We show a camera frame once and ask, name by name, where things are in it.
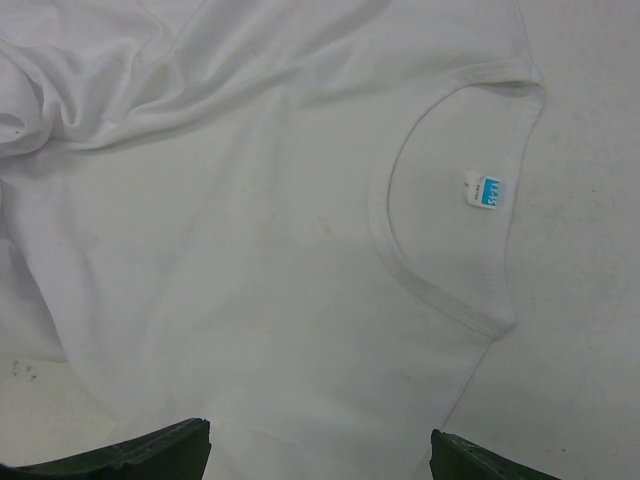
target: white fabric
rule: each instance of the white fabric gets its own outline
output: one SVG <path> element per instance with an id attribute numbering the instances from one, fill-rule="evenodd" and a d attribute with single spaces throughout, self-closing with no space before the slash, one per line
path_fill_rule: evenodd
<path id="1" fill-rule="evenodd" d="M 121 435 L 206 416 L 210 478 L 409 478 L 514 322 L 512 1 L 0 8 L 0 347 L 59 336 Z"/>

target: clothing label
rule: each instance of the clothing label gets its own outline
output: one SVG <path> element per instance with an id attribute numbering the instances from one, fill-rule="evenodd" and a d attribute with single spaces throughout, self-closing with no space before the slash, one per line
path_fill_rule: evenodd
<path id="1" fill-rule="evenodd" d="M 474 207 L 494 209 L 500 197 L 500 180 L 469 170 L 465 175 L 467 202 Z"/>

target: blue label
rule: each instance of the blue label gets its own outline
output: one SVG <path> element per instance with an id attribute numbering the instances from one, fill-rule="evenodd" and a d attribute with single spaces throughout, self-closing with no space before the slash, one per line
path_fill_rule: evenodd
<path id="1" fill-rule="evenodd" d="M 482 204 L 489 207 L 498 205 L 498 195 L 500 193 L 500 181 L 487 178 L 484 181 L 484 191 L 482 192 Z"/>

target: stain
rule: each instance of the stain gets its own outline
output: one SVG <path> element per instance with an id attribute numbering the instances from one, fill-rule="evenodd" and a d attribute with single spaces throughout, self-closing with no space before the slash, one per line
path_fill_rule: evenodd
<path id="1" fill-rule="evenodd" d="M 320 222 L 320 225 L 322 225 L 322 231 L 325 234 L 331 235 L 331 233 L 333 233 L 333 229 L 331 228 L 331 221 L 328 218 L 318 217 L 318 222 Z"/>

